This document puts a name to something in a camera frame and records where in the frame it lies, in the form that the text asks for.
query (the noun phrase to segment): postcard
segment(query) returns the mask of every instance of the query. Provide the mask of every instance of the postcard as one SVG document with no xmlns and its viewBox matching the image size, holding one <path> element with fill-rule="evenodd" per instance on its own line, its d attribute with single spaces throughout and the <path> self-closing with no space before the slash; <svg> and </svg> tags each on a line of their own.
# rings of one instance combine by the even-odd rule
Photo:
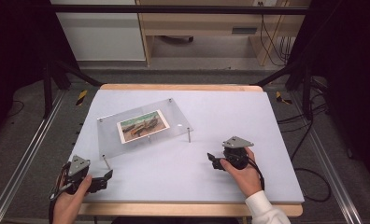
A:
<svg viewBox="0 0 370 224">
<path fill-rule="evenodd" d="M 122 144 L 170 128 L 160 110 L 118 122 L 117 126 Z"/>
</svg>

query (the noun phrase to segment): white sleeve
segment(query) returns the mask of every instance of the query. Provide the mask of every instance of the white sleeve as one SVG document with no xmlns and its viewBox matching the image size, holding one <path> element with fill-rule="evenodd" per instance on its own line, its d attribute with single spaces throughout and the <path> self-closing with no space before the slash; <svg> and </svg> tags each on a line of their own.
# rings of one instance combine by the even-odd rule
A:
<svg viewBox="0 0 370 224">
<path fill-rule="evenodd" d="M 263 190 L 249 196 L 246 205 L 251 211 L 252 224 L 291 223 L 283 211 L 267 200 Z"/>
</svg>

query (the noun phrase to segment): transparent plastic frame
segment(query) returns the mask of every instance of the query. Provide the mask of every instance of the transparent plastic frame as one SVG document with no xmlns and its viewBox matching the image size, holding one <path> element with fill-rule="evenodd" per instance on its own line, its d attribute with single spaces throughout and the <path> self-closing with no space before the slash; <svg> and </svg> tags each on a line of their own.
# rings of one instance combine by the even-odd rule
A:
<svg viewBox="0 0 370 224">
<path fill-rule="evenodd" d="M 146 134 L 135 140 L 123 143 L 118 123 L 134 119 L 154 111 L 160 111 L 170 126 L 156 133 Z M 184 133 L 193 131 L 174 99 L 170 98 L 154 104 L 144 105 L 119 114 L 97 119 L 98 146 L 100 159 L 113 158 Z"/>
</svg>

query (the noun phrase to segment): hand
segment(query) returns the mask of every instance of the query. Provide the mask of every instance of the hand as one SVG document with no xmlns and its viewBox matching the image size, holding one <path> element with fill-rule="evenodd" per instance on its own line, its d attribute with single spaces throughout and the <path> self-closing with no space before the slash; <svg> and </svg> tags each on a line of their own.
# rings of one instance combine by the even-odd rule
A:
<svg viewBox="0 0 370 224">
<path fill-rule="evenodd" d="M 254 153 L 248 147 L 244 147 L 244 149 L 247 151 L 249 158 L 255 161 Z M 220 162 L 223 168 L 229 174 L 231 174 L 231 176 L 234 178 L 235 182 L 247 198 L 252 194 L 262 190 L 258 172 L 251 165 L 248 165 L 243 170 L 237 170 L 236 168 L 234 168 L 234 166 L 232 166 L 230 162 L 225 159 L 221 159 Z"/>
<path fill-rule="evenodd" d="M 59 196 L 54 206 L 53 224 L 72 224 L 75 222 L 80 205 L 91 183 L 92 176 L 87 175 L 74 195 L 63 192 Z"/>
</svg>

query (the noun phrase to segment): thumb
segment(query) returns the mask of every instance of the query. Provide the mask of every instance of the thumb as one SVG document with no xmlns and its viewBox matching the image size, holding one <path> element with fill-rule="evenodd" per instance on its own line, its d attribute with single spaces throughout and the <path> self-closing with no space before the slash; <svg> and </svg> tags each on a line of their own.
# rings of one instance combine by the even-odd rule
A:
<svg viewBox="0 0 370 224">
<path fill-rule="evenodd" d="M 76 195 L 80 195 L 83 197 L 86 194 L 87 189 L 92 183 L 92 176 L 91 175 L 86 175 L 86 177 L 82 180 L 82 182 L 79 185 L 79 188 L 77 192 L 75 193 Z"/>
<path fill-rule="evenodd" d="M 220 159 L 220 163 L 223 166 L 223 169 L 225 169 L 225 171 L 227 171 L 231 175 L 233 174 L 235 168 L 230 162 L 228 162 L 225 159 Z"/>
</svg>

